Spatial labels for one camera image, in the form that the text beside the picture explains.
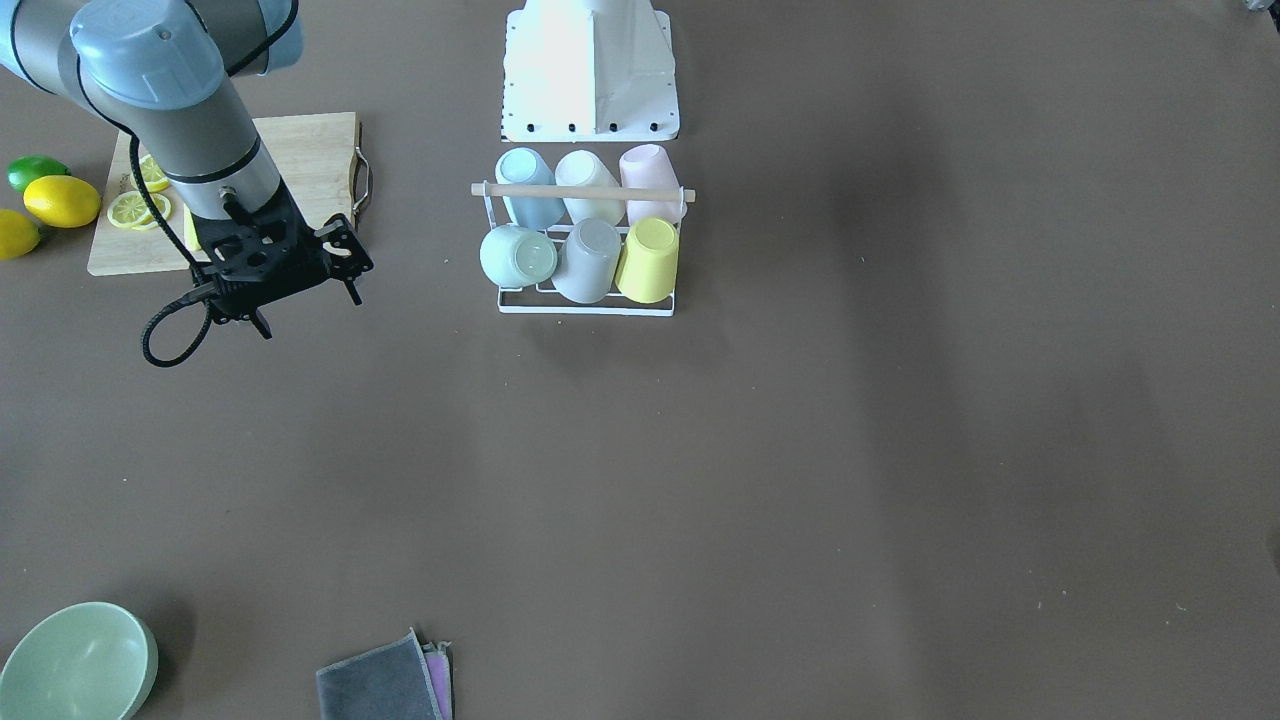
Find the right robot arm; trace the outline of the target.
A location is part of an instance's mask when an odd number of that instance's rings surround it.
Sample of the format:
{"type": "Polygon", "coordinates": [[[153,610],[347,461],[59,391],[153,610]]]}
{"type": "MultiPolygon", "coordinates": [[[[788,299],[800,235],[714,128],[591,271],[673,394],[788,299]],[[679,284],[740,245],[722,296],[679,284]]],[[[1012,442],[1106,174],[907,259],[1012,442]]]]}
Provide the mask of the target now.
{"type": "Polygon", "coordinates": [[[233,79],[294,64],[297,1],[5,1],[3,67],[125,132],[151,152],[192,213],[206,260],[163,315],[200,305],[209,323],[328,281],[355,304],[372,269],[352,220],[311,227],[233,79]]]}

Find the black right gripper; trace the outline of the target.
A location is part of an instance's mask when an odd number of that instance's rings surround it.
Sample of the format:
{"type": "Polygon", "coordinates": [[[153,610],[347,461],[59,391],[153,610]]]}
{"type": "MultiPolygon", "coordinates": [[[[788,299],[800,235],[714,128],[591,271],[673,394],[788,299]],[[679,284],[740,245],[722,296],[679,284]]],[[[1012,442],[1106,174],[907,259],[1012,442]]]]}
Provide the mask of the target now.
{"type": "Polygon", "coordinates": [[[216,286],[206,300],[215,323],[248,320],[270,340],[260,307],[329,279],[346,287],[355,306],[364,304],[358,283],[375,265],[346,214],[334,214],[314,231],[283,184],[256,210],[228,184],[218,201],[224,219],[195,218],[209,258],[206,272],[216,286]]]}

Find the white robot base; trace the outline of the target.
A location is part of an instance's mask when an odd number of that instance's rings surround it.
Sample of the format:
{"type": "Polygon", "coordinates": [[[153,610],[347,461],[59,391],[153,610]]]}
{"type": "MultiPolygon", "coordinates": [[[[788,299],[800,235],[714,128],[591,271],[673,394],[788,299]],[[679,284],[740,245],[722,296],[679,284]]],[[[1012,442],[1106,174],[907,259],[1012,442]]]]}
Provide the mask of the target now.
{"type": "Polygon", "coordinates": [[[672,23],[649,1],[527,1],[506,17],[503,70],[506,142],[680,135],[672,23]]]}

